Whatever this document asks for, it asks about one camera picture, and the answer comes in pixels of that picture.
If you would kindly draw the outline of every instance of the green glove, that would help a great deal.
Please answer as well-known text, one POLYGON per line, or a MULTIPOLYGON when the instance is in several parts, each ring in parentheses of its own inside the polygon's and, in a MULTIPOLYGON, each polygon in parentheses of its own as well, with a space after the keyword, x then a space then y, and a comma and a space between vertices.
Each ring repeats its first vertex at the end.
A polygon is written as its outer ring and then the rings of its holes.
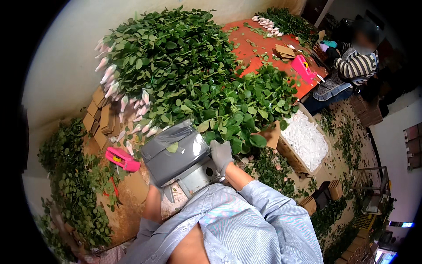
POLYGON ((215 167, 221 176, 225 176, 227 166, 230 162, 234 162, 232 158, 232 148, 230 142, 226 141, 223 144, 213 140, 210 142, 211 156, 215 163, 215 167))
POLYGON ((325 44, 327 46, 330 46, 332 48, 337 48, 337 43, 335 41, 327 41, 327 40, 323 40, 321 41, 322 44, 325 44))

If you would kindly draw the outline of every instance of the pink tape dispenser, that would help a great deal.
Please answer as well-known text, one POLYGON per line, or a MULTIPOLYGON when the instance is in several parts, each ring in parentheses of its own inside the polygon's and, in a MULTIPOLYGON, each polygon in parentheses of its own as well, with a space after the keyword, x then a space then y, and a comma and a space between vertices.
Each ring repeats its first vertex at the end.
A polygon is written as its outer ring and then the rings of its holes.
POLYGON ((141 163, 134 161, 129 153, 119 148, 108 147, 105 157, 114 164, 122 167, 125 171, 134 172, 138 171, 141 167, 141 163))
POLYGON ((317 76, 316 72, 311 72, 308 63, 303 55, 298 55, 292 61, 292 68, 302 77, 306 83, 311 84, 314 78, 317 76))

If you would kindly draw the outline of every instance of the wooden crate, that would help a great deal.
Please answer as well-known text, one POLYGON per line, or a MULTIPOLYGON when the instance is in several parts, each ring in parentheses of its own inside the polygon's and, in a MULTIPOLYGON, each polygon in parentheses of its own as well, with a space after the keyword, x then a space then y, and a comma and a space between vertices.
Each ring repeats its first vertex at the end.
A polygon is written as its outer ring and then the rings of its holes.
POLYGON ((324 135, 324 139, 325 139, 325 141, 327 142, 327 145, 328 145, 327 154, 322 159, 321 164, 314 171, 310 171, 309 168, 306 166, 306 164, 303 162, 303 160, 297 155, 295 150, 289 144, 289 142, 287 142, 287 140, 281 134, 279 136, 279 141, 277 143, 277 150, 278 150, 278 152, 280 152, 280 154, 283 157, 287 158, 287 162, 295 170, 296 173, 302 172, 302 173, 307 173, 309 175, 315 175, 315 174, 318 173, 318 171, 321 169, 324 161, 330 155, 330 153, 331 153, 331 143, 330 143, 328 137, 325 135, 322 128, 318 125, 318 123, 311 116, 311 114, 308 112, 308 110, 306 110, 306 108, 301 103, 298 103, 298 106, 299 106, 299 110, 302 111, 303 114, 308 117, 308 121, 316 124, 316 129, 322 135, 324 135))

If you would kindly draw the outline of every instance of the person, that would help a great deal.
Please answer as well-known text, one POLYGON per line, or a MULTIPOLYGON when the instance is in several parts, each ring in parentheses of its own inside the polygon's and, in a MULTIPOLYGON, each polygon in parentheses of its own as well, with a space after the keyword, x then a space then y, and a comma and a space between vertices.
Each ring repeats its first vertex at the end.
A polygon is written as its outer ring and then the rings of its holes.
POLYGON ((325 53, 333 61, 334 70, 331 77, 321 82, 313 95, 303 103, 313 116, 331 103, 359 93, 360 85, 378 70, 378 27, 360 19, 353 22, 352 28, 352 43, 323 42, 323 45, 330 46, 325 53))
POLYGON ((119 263, 322 264, 308 212, 234 165, 229 142, 210 146, 232 187, 203 188, 163 223, 160 191, 150 185, 137 238, 119 263))

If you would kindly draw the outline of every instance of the gray glove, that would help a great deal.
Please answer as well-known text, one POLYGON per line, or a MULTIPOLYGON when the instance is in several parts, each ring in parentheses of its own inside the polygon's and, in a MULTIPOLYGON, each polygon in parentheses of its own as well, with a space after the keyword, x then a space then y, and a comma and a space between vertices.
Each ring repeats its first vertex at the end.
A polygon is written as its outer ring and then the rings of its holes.
POLYGON ((232 148, 230 142, 226 141, 223 144, 213 140, 210 142, 211 156, 215 163, 215 167, 221 176, 225 176, 227 166, 230 162, 235 160, 232 158, 232 148))

